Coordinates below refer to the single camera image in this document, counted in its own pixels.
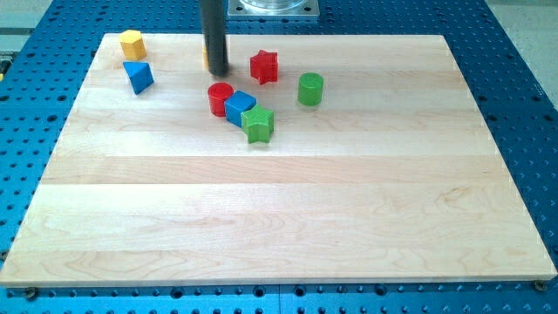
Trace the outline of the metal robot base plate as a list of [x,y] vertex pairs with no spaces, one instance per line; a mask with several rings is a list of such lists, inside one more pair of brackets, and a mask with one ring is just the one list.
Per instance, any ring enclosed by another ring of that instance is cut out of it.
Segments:
[[229,20],[317,20],[319,16],[318,0],[228,0]]

